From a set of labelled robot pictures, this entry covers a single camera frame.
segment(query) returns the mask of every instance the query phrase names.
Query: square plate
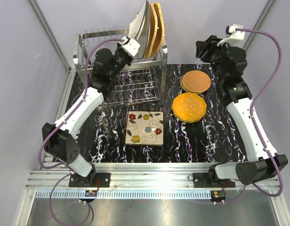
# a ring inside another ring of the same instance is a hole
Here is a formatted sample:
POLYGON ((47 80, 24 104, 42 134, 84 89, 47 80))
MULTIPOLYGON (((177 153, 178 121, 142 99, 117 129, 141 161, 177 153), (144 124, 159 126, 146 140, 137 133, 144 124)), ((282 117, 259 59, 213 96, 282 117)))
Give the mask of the square plate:
POLYGON ((126 145, 154 146, 164 144, 164 113, 127 112, 125 128, 126 145))

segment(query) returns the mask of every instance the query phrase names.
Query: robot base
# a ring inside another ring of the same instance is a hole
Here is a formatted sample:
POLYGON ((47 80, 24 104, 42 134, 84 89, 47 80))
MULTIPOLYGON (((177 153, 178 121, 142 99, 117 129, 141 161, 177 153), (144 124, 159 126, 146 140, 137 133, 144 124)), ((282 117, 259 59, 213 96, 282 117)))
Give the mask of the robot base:
POLYGON ((97 187, 96 180, 99 179, 99 187, 109 187, 111 182, 110 173, 94 173, 92 178, 92 173, 87 178, 84 178, 78 174, 73 174, 70 177, 69 187, 97 187))
POLYGON ((219 180, 212 183, 208 173, 193 173, 192 177, 194 188, 224 187, 224 182, 226 183, 226 187, 236 187, 235 182, 230 179, 219 180))

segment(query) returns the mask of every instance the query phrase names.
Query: metal floor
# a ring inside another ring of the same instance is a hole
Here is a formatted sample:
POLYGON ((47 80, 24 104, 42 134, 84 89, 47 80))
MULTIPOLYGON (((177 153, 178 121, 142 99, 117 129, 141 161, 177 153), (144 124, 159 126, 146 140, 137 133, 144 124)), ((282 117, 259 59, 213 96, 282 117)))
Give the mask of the metal floor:
MULTIPOLYGON (((227 192, 227 200, 236 191, 227 192)), ((73 199, 53 199, 58 213, 73 199)), ((36 198, 28 226, 57 226, 51 217, 48 199, 36 198)), ((86 226, 278 226, 271 199, 260 192, 246 190, 236 202, 225 205, 200 204, 192 200, 117 200, 98 199, 86 226)), ((87 214, 80 203, 61 211, 57 218, 70 225, 80 223, 87 214)))

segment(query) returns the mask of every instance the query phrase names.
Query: blue flower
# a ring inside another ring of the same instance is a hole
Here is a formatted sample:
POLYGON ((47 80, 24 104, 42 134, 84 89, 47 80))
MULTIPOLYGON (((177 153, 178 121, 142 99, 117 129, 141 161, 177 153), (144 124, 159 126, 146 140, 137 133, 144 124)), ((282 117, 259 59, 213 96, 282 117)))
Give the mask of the blue flower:
POLYGON ((150 133, 150 132, 151 132, 151 128, 150 128, 150 127, 146 127, 146 128, 145 128, 145 132, 146 132, 146 133, 150 133))

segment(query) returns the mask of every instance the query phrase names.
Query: dish rack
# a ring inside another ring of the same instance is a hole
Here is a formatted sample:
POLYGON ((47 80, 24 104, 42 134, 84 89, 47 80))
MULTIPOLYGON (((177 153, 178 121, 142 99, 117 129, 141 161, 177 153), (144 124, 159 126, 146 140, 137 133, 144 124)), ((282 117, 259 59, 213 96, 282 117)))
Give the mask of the dish rack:
MULTIPOLYGON (((127 36, 129 29, 108 30, 89 33, 82 35, 76 34, 74 40, 73 61, 76 71, 84 82, 85 60, 88 52, 99 42, 127 36)), ((117 46, 115 43, 106 43, 103 48, 108 48, 112 53, 115 52, 117 46)), ((93 62, 96 55, 92 56, 91 63, 87 71, 88 75, 92 74, 93 62)), ((144 59, 137 54, 132 61, 131 66, 125 66, 117 75, 118 84, 114 87, 109 97, 98 107, 99 110, 117 105, 137 105, 148 102, 159 102, 160 107, 164 105, 166 68, 167 68, 168 49, 164 40, 158 55, 155 58, 144 59), (162 66, 161 84, 157 78, 155 66, 162 66)))

